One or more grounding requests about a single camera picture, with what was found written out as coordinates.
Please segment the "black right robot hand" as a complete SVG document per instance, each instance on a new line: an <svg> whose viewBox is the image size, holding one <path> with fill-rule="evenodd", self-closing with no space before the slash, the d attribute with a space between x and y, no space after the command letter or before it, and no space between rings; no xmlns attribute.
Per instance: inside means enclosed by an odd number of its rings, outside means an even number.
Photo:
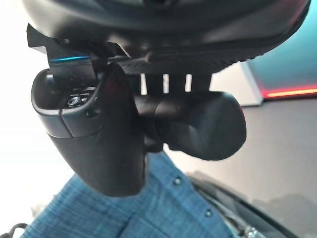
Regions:
<svg viewBox="0 0 317 238"><path fill-rule="evenodd" d="M168 145L206 161L245 143L235 97L211 76L278 47L308 0L24 0L27 42L49 68L31 103L77 176L112 197L138 194Z"/></svg>

